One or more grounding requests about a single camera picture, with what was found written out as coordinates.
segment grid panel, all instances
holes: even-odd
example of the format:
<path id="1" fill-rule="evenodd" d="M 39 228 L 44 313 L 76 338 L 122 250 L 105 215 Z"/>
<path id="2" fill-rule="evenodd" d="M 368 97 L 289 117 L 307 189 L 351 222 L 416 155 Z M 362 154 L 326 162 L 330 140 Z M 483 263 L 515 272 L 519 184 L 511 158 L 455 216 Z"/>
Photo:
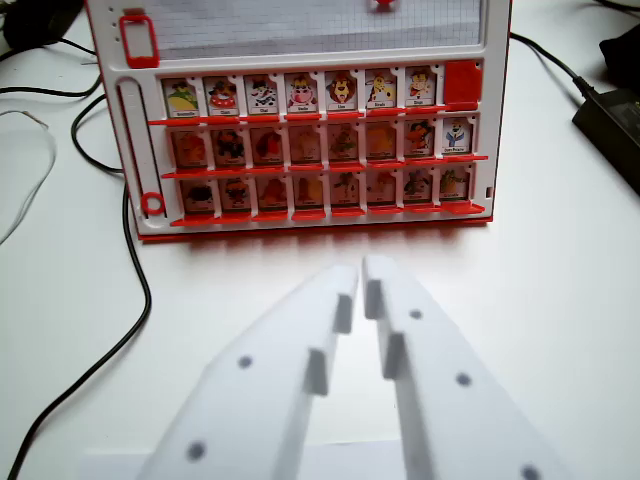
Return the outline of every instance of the grid panel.
<path id="1" fill-rule="evenodd" d="M 479 43 L 482 0 L 146 0 L 162 59 Z"/>

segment character card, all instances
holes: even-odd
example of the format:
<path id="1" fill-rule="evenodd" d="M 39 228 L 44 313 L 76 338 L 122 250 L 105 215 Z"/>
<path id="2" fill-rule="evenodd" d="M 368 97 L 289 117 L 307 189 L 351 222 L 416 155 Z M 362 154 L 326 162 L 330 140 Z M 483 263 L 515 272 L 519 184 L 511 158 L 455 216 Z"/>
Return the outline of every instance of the character card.
<path id="1" fill-rule="evenodd" d="M 287 209 L 287 187 L 280 177 L 258 175 L 256 186 L 260 211 L 273 212 Z"/>
<path id="2" fill-rule="evenodd" d="M 294 176 L 293 193 L 297 210 L 324 208 L 322 179 L 319 174 Z"/>
<path id="3" fill-rule="evenodd" d="M 236 85 L 227 77 L 206 77 L 204 91 L 209 115 L 238 115 Z"/>
<path id="4" fill-rule="evenodd" d="M 171 143 L 178 168 L 203 168 L 207 166 L 204 140 L 197 132 L 171 132 Z"/>
<path id="5" fill-rule="evenodd" d="M 235 130 L 212 130 L 211 142 L 216 167 L 229 168 L 246 165 L 243 138 Z"/>
<path id="6" fill-rule="evenodd" d="M 334 173 L 331 174 L 330 181 L 331 206 L 360 206 L 360 182 L 355 173 Z"/>
<path id="7" fill-rule="evenodd" d="M 327 125 L 329 160 L 358 160 L 358 132 L 350 123 Z"/>
<path id="8" fill-rule="evenodd" d="M 253 164 L 256 166 L 282 165 L 282 138 L 273 127 L 251 130 Z"/>
<path id="9" fill-rule="evenodd" d="M 165 78 L 162 89 L 167 103 L 167 116 L 173 118 L 197 117 L 196 88 L 184 78 Z"/>
<path id="10" fill-rule="evenodd" d="M 287 112 L 317 112 L 318 84 L 308 73 L 291 73 L 284 77 Z"/>
<path id="11" fill-rule="evenodd" d="M 465 167 L 442 170 L 440 176 L 440 201 L 467 200 L 469 198 L 469 172 Z"/>
<path id="12" fill-rule="evenodd" d="M 367 172 L 367 205 L 396 204 L 396 177 L 391 172 Z"/>
<path id="13" fill-rule="evenodd" d="M 465 117 L 442 121 L 442 153 L 471 153 L 471 124 Z"/>
<path id="14" fill-rule="evenodd" d="M 251 211 L 249 185 L 240 177 L 218 180 L 220 203 L 225 213 Z"/>
<path id="15" fill-rule="evenodd" d="M 416 119 L 404 122 L 404 156 L 433 156 L 435 127 L 428 120 Z"/>
<path id="16" fill-rule="evenodd" d="M 426 67 L 407 67 L 405 71 L 405 105 L 418 107 L 436 103 L 436 79 L 438 76 Z"/>
<path id="17" fill-rule="evenodd" d="M 327 110 L 330 112 L 358 108 L 356 80 L 346 70 L 327 72 Z"/>
<path id="18" fill-rule="evenodd" d="M 388 68 L 367 70 L 365 72 L 367 108 L 385 108 L 396 106 L 396 76 Z"/>
<path id="19" fill-rule="evenodd" d="M 185 213 L 213 213 L 213 180 L 181 180 L 180 190 Z"/>
<path id="20" fill-rule="evenodd" d="M 402 200 L 405 205 L 432 202 L 433 178 L 426 168 L 407 168 L 403 172 Z"/>
<path id="21" fill-rule="evenodd" d="M 320 163 L 320 134 L 311 125 L 289 127 L 291 163 Z"/>
<path id="22" fill-rule="evenodd" d="M 247 75 L 244 88 L 250 115 L 278 113 L 278 89 L 268 75 Z"/>
<path id="23" fill-rule="evenodd" d="M 381 160 L 396 156 L 396 129 L 390 122 L 367 123 L 367 158 Z"/>

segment black device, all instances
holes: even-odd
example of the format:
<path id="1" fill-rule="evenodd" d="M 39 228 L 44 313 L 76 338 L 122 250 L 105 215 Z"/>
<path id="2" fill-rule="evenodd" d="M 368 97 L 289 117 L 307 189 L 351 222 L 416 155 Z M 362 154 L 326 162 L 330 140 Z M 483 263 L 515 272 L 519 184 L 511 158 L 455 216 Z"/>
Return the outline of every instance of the black device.
<path id="1" fill-rule="evenodd" d="M 640 95 L 629 89 L 593 91 L 573 123 L 640 195 Z"/>

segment card row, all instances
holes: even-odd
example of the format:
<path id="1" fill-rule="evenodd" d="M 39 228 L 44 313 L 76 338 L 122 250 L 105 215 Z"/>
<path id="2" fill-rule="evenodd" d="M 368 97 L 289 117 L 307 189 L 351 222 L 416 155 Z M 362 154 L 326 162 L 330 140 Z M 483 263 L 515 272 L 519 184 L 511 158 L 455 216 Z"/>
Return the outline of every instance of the card row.
<path id="1" fill-rule="evenodd" d="M 398 87 L 400 71 L 404 85 Z M 278 114 L 282 108 L 283 113 L 315 113 L 320 111 L 319 89 L 324 90 L 324 107 L 330 112 L 395 107 L 398 88 L 403 89 L 405 106 L 429 106 L 436 103 L 436 87 L 438 79 L 444 78 L 443 72 L 441 65 L 365 70 L 360 87 L 365 89 L 364 96 L 358 95 L 358 80 L 348 70 L 287 73 L 283 75 L 284 88 L 278 87 L 278 74 L 165 78 L 162 91 L 171 118 L 201 115 L 197 91 L 202 89 L 209 115 L 237 116 L 241 102 L 246 102 L 248 115 Z M 285 102 L 279 102 L 281 96 Z M 364 105 L 358 105 L 359 97 Z"/>
<path id="2" fill-rule="evenodd" d="M 438 179 L 437 196 L 434 195 L 434 178 Z M 292 182 L 290 189 L 287 188 L 289 180 Z M 180 180 L 179 185 L 185 213 L 212 214 L 216 213 L 216 195 L 219 195 L 222 213 L 251 212 L 252 192 L 260 212 L 288 210 L 288 191 L 292 192 L 295 210 L 323 209 L 327 196 L 332 208 L 359 207 L 361 194 L 365 195 L 368 207 L 394 206 L 399 199 L 404 205 L 464 201 L 469 199 L 470 181 L 471 168 L 455 166 L 363 173 L 309 173 L 290 177 L 206 178 Z M 398 188 L 401 189 L 400 196 L 397 195 Z"/>
<path id="3" fill-rule="evenodd" d="M 245 167 L 249 149 L 254 166 L 283 165 L 285 151 L 289 152 L 293 165 L 320 164 L 323 152 L 329 162 L 358 161 L 361 153 L 373 161 L 399 156 L 464 155 L 473 149 L 472 122 L 475 118 L 448 117 L 443 118 L 442 122 L 436 119 L 412 119 L 400 124 L 395 121 L 329 124 L 326 126 L 324 145 L 324 127 L 318 125 L 289 126 L 285 129 L 179 129 L 169 132 L 169 140 L 175 164 L 181 169 L 208 167 L 209 145 L 216 168 Z M 362 146 L 359 128 L 364 129 Z"/>

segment guess who game board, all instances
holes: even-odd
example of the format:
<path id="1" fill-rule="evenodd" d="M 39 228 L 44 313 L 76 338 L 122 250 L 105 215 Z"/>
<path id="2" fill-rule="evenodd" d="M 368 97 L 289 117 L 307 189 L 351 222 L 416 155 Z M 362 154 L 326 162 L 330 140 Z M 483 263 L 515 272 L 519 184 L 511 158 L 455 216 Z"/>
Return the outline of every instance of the guess who game board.
<path id="1" fill-rule="evenodd" d="M 86 4 L 141 238 L 491 221 L 509 0 Z"/>

